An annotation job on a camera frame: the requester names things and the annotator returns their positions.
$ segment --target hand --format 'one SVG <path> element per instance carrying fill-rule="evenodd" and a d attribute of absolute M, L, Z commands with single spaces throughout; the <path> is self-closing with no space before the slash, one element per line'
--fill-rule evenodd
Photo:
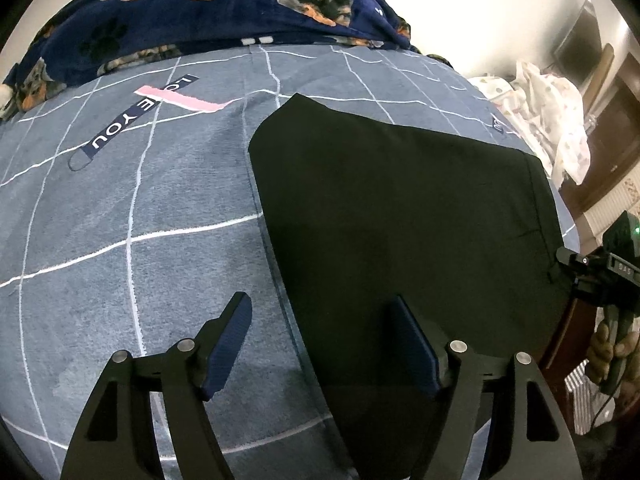
<path fill-rule="evenodd" d="M 587 364 L 585 373 L 595 384 L 600 384 L 609 375 L 609 365 L 613 357 L 624 359 L 633 354 L 627 361 L 625 375 L 621 384 L 620 401 L 625 404 L 640 391 L 640 351 L 636 351 L 638 332 L 630 332 L 617 345 L 607 340 L 609 327 L 603 321 L 591 337 L 591 345 L 587 350 Z"/>

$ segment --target crumpled white fabric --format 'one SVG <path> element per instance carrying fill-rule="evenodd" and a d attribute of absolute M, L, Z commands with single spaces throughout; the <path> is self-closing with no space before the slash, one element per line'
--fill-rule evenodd
<path fill-rule="evenodd" d="M 568 79 L 542 75 L 533 63 L 518 61 L 516 79 L 473 77 L 470 83 L 496 105 L 542 161 L 556 189 L 564 174 L 580 185 L 591 154 L 584 130 L 580 91 Z"/>

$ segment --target black cable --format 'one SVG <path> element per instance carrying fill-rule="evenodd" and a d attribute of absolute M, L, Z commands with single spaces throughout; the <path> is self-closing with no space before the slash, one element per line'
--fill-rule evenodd
<path fill-rule="evenodd" d="M 638 336 L 638 341 L 636 341 L 636 346 L 634 348 L 634 350 L 631 352 L 631 354 L 629 354 L 626 358 L 631 357 L 633 354 L 635 354 L 638 351 L 638 345 L 640 345 L 640 336 Z M 593 431 L 593 428 L 595 428 L 596 425 L 596 420 L 597 418 L 600 416 L 600 414 L 602 413 L 602 410 L 604 410 L 605 406 L 607 404 L 609 404 L 609 402 L 611 401 L 611 399 L 613 399 L 614 394 L 616 393 L 616 391 L 618 390 L 618 388 L 620 387 L 620 384 L 622 384 L 622 381 L 625 378 L 625 373 L 623 373 L 619 380 L 618 383 L 616 384 L 616 387 L 613 389 L 613 393 L 609 396 L 609 398 L 607 399 L 607 401 L 600 407 L 600 409 L 598 410 L 598 412 L 596 413 L 596 415 L 593 417 L 593 420 L 591 421 L 591 429 L 589 431 Z"/>

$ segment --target wooden door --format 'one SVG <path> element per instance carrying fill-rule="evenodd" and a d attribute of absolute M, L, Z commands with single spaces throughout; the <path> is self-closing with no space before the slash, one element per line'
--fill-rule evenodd
<path fill-rule="evenodd" d="M 621 84 L 589 135 L 591 165 L 580 186 L 565 181 L 560 195 L 577 218 L 603 198 L 640 160 L 640 102 Z"/>

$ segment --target paw print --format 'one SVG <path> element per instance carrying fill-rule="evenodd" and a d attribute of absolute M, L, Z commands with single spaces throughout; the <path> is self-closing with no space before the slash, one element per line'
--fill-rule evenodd
<path fill-rule="evenodd" d="M 93 62 L 114 59 L 120 49 L 120 41 L 127 33 L 127 25 L 118 23 L 116 18 L 94 28 L 87 41 L 80 44 L 81 56 L 88 56 Z"/>

